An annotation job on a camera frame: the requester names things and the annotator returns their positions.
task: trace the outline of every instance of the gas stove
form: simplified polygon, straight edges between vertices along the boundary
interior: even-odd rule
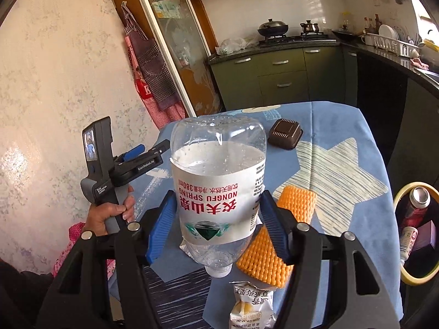
[[[276,46],[276,45],[283,45],[288,43],[295,43],[295,42],[303,42],[303,41],[335,41],[334,39],[330,39],[328,35],[325,35],[323,32],[308,32],[308,33],[301,33],[300,36],[290,36],[287,37],[285,35],[278,36],[278,37],[269,37],[265,38],[263,41],[259,41],[260,47],[268,47],[268,46]]]

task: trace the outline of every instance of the stack of plates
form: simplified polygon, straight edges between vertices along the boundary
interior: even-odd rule
[[[399,41],[399,36],[396,31],[386,24],[380,26],[379,35],[387,38],[396,39]]]

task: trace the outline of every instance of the purple box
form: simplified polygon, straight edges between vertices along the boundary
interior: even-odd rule
[[[436,227],[431,220],[418,228],[418,236],[414,242],[412,252],[428,245],[431,245],[433,249],[436,248]]]

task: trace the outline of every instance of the white bottle cap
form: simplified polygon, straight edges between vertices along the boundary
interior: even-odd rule
[[[232,265],[228,265],[226,267],[220,267],[220,268],[204,266],[204,268],[206,269],[206,272],[210,276],[214,278],[222,278],[230,273],[230,271],[232,270]]]

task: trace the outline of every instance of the tablecloth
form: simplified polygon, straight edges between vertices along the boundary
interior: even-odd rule
[[[387,172],[370,129],[360,110],[330,102],[295,103],[228,112],[258,119],[268,132],[280,118],[298,121],[303,135],[294,150],[267,146],[264,184],[278,198],[287,184],[317,193],[311,225],[319,232],[339,236],[356,234],[375,264],[399,319],[403,316],[399,294],[399,239]],[[170,138],[167,125],[157,142]],[[173,189],[170,153],[164,163],[134,180],[136,216],[158,206]],[[154,304],[165,328],[227,329],[235,303],[230,281],[250,278],[236,266],[222,279],[210,278],[202,265],[180,249],[181,232],[175,219],[162,256],[145,269]],[[328,261],[322,261],[319,296],[313,326],[322,323],[328,288]],[[117,274],[110,279],[118,297]],[[280,309],[285,290],[274,294]]]

